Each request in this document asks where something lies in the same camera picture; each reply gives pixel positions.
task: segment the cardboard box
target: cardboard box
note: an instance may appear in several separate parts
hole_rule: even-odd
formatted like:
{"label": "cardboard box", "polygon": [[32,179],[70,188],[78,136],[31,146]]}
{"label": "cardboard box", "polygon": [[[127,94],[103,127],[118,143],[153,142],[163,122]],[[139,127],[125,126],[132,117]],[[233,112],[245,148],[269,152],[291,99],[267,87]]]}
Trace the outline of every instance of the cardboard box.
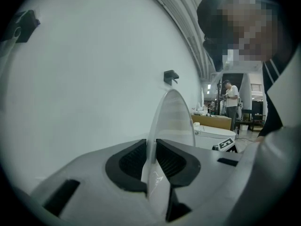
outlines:
{"label": "cardboard box", "polygon": [[193,123],[199,122],[203,126],[211,126],[221,129],[230,130],[231,128],[231,118],[222,115],[191,115]]}

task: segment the white t-shirt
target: white t-shirt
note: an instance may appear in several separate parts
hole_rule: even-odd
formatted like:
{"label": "white t-shirt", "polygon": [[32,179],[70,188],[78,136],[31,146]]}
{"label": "white t-shirt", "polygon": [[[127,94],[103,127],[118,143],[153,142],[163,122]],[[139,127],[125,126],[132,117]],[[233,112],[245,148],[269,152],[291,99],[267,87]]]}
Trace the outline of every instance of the white t-shirt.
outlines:
{"label": "white t-shirt", "polygon": [[[230,97],[232,96],[239,96],[238,89],[235,85],[232,85],[231,89],[228,89],[226,91],[226,94],[228,94]],[[238,105],[238,99],[227,99],[226,107],[232,107]]]}

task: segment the gray floor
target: gray floor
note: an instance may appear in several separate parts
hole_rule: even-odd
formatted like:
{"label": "gray floor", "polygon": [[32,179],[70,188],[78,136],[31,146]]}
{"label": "gray floor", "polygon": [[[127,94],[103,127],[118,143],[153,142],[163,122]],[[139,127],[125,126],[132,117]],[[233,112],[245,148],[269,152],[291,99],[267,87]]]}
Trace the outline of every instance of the gray floor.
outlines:
{"label": "gray floor", "polygon": [[236,133],[235,145],[239,153],[243,152],[248,145],[254,143],[259,134],[258,131],[251,130],[240,130],[239,135],[237,135],[237,130],[234,132]]}

